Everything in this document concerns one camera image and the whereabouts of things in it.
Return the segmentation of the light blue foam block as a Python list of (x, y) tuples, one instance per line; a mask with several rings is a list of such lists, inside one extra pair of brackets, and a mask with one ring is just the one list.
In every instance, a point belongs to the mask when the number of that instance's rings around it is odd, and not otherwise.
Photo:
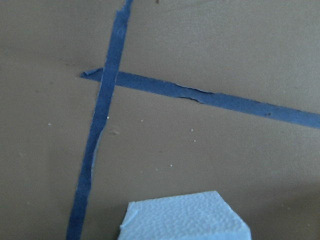
[(251, 230), (217, 191), (132, 201), (120, 240), (250, 240)]

